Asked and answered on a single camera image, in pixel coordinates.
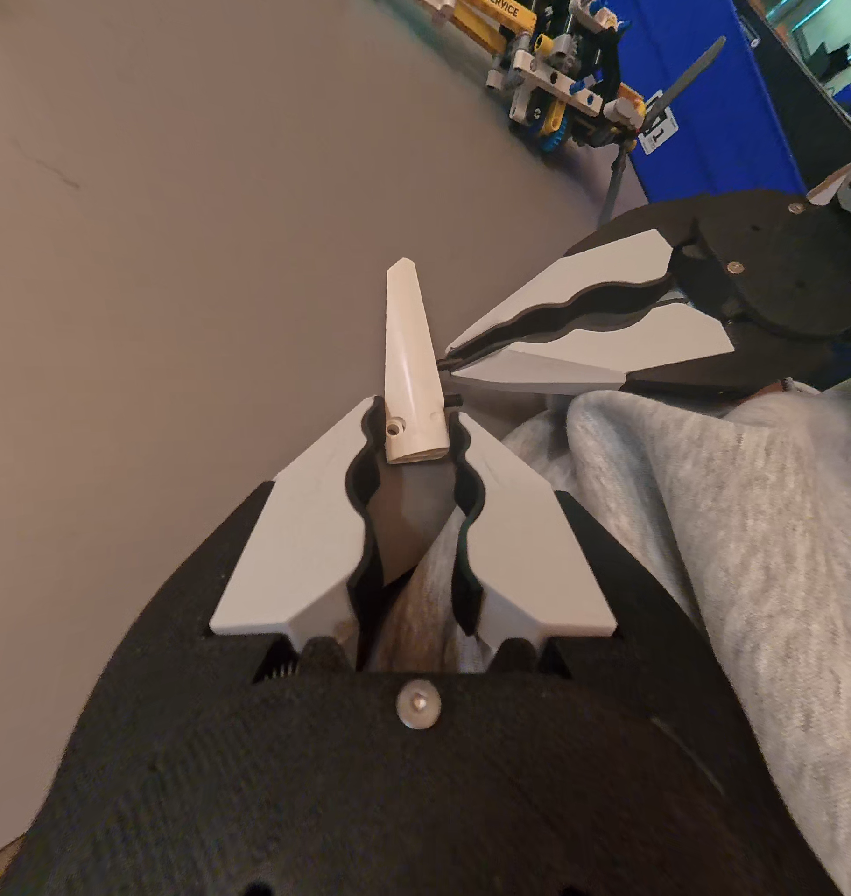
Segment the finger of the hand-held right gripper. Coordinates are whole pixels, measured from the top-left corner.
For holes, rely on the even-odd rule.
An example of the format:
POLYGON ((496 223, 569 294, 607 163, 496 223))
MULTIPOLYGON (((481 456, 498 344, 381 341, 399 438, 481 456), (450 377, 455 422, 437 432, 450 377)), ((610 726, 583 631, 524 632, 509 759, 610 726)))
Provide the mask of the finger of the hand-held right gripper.
POLYGON ((445 350, 444 363, 469 363, 514 342, 546 342, 605 307, 624 313, 633 291, 668 289, 674 248, 657 230, 567 255, 515 290, 445 350))
POLYGON ((683 302, 667 302, 617 330, 576 329, 551 342, 514 342, 450 374, 506 392, 582 394, 618 390, 627 375, 734 351, 723 325, 683 302))

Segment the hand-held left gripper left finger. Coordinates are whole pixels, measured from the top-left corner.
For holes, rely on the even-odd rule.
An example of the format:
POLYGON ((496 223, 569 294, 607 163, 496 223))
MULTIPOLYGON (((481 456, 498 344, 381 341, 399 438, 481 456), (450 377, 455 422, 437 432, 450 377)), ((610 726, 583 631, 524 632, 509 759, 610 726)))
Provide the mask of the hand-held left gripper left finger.
POLYGON ((296 651, 356 647, 383 572, 368 506, 380 487, 382 397, 359 402, 273 479, 209 627, 278 634, 296 651))

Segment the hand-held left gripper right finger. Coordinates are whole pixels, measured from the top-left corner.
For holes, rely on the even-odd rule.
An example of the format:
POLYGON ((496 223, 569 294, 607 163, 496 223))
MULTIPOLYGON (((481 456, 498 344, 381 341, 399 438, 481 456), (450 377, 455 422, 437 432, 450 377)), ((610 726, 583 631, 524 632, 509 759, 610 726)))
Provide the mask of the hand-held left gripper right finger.
POLYGON ((523 639, 609 637, 617 621, 551 484, 468 414, 450 415, 463 514, 451 576, 462 632, 491 651, 523 639))

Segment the white lego blade piece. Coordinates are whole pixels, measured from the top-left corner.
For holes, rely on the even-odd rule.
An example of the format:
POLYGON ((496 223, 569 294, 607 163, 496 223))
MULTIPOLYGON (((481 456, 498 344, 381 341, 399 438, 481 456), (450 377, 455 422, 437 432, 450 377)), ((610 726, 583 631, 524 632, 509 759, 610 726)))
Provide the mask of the white lego blade piece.
POLYGON ((387 270, 385 454, 390 465, 430 462, 450 449, 442 383, 415 263, 387 270))

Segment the person's right forearm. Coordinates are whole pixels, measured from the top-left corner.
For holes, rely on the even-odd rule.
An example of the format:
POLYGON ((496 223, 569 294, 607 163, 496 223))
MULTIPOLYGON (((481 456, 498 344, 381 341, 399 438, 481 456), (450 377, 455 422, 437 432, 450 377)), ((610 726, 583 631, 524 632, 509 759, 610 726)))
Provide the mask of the person's right forearm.
POLYGON ((791 815, 851 894, 851 380, 719 416, 590 392, 505 443, 705 633, 791 815))

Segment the yellow lego vehicle model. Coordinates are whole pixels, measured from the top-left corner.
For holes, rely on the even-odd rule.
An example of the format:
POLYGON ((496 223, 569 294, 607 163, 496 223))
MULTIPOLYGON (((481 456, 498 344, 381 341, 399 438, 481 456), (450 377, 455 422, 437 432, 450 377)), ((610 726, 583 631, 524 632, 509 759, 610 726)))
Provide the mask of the yellow lego vehicle model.
POLYGON ((621 79, 619 47, 632 23, 605 2, 419 1, 436 27, 449 24, 492 58, 485 86, 509 101, 509 126, 546 155, 568 140, 617 148, 598 227, 618 199, 641 137, 721 53, 725 36, 666 91, 646 99, 621 79))

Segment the blue plastic bin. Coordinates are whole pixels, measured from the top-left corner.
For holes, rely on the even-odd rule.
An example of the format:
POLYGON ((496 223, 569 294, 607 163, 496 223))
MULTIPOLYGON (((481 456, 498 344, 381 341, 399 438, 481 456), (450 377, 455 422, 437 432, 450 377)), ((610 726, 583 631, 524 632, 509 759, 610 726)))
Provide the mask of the blue plastic bin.
POLYGON ((631 160, 650 203, 756 188, 807 191, 733 2, 609 5, 629 23, 619 45, 622 83, 647 105, 725 38, 709 69, 638 138, 631 160))

